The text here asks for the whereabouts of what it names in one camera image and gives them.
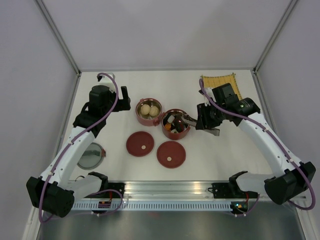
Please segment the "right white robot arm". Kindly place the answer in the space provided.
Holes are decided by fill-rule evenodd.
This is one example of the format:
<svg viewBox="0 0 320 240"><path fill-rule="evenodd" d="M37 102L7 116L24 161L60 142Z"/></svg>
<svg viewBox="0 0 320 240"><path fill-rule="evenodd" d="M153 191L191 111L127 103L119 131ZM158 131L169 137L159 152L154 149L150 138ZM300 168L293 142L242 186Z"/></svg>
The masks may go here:
<svg viewBox="0 0 320 240"><path fill-rule="evenodd" d="M229 179L228 192L235 198L245 192L266 194L274 203L293 203L292 198L309 190L311 204L308 207L295 204L301 210L312 210L316 196L311 182L316 168L309 161L302 162L290 151L267 123L258 105L251 98L239 99L231 84L206 88L199 79L200 93L206 101L197 105L196 130L218 136L218 127L229 121L247 134L262 153L272 173L258 174L241 171Z"/></svg>

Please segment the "round bun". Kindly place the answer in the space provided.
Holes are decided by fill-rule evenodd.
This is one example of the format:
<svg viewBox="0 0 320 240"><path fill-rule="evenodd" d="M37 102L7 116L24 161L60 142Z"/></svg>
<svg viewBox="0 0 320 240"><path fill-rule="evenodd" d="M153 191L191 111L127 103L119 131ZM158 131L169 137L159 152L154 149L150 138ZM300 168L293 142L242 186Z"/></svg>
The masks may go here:
<svg viewBox="0 0 320 240"><path fill-rule="evenodd" d="M149 115L151 117L158 116L159 112L160 112L159 108L157 106L155 106L155 105L151 106L150 109L149 109Z"/></svg>
<svg viewBox="0 0 320 240"><path fill-rule="evenodd" d="M149 111L150 111L150 106L148 104L143 104L141 107L140 107L140 113L141 115L148 115L149 114Z"/></svg>

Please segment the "metal tongs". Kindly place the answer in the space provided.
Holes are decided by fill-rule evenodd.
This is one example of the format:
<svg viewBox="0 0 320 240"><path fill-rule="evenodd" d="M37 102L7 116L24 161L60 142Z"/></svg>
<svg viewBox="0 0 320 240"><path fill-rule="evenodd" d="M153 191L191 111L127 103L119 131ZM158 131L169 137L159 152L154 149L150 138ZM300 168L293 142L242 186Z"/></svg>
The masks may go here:
<svg viewBox="0 0 320 240"><path fill-rule="evenodd" d="M187 113L183 113L181 115L181 119L185 124L187 124L187 125L189 125L191 127L195 128L196 125L197 125L197 120L192 118L192 117L190 117ZM202 131L204 131L206 133L209 133L209 134L212 134L212 135L214 135L216 137L220 136L220 130L218 128L203 129Z"/></svg>

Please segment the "white rice black sushi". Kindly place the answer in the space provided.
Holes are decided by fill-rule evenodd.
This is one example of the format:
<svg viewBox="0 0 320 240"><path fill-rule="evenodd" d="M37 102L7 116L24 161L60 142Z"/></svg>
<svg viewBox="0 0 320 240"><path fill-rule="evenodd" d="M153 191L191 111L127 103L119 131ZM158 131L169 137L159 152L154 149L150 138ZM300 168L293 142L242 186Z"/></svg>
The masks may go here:
<svg viewBox="0 0 320 240"><path fill-rule="evenodd" d="M167 119L167 123L172 124L174 120L175 120L175 117L173 115L170 115Z"/></svg>

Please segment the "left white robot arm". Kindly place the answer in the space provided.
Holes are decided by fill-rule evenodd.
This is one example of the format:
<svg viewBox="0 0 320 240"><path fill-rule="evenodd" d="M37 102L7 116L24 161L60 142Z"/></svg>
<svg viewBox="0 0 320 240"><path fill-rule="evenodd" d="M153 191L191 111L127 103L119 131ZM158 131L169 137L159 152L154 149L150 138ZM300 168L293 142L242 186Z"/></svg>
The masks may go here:
<svg viewBox="0 0 320 240"><path fill-rule="evenodd" d="M126 86L114 92L105 85L92 87L89 101L76 116L64 147L39 177L30 177L26 183L31 203L39 210L41 223L45 222L42 212L64 218L74 203L85 197L104 198L108 193L116 193L123 198L119 190L109 188L108 177L104 174L92 171L81 180L69 180L87 148L106 125L107 117L112 112L130 108L131 99Z"/></svg>

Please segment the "orange shrimp sushi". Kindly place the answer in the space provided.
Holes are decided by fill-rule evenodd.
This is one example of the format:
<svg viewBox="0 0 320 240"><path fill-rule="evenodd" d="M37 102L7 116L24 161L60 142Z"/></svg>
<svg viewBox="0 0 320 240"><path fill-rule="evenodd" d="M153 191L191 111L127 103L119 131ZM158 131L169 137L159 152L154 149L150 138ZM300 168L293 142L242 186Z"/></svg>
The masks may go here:
<svg viewBox="0 0 320 240"><path fill-rule="evenodd" d="M167 123L164 125L164 128L170 132L172 130L172 125L170 123Z"/></svg>

